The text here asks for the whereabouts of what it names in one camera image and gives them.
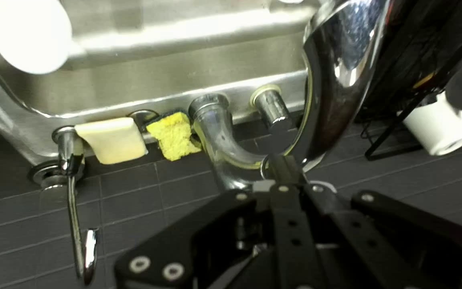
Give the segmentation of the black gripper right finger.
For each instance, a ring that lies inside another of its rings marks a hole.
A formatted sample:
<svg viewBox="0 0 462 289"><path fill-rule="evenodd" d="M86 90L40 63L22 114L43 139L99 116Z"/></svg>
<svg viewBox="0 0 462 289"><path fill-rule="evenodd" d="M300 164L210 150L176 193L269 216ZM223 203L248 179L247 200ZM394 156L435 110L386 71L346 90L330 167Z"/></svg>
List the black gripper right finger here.
<svg viewBox="0 0 462 289"><path fill-rule="evenodd" d="M343 200L322 182L305 187L317 238L359 265L374 289L462 289L462 225L377 192Z"/></svg>

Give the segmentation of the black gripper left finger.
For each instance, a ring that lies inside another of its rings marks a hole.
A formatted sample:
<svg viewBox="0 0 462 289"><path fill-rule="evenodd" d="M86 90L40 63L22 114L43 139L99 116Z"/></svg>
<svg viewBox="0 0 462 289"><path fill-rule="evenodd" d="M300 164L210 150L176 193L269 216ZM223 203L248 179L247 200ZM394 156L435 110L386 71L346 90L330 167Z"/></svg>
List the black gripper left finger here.
<svg viewBox="0 0 462 289"><path fill-rule="evenodd" d="M268 159L263 190L220 195L122 254L117 289L208 289L234 265L226 289L317 289L317 256L289 158Z"/></svg>

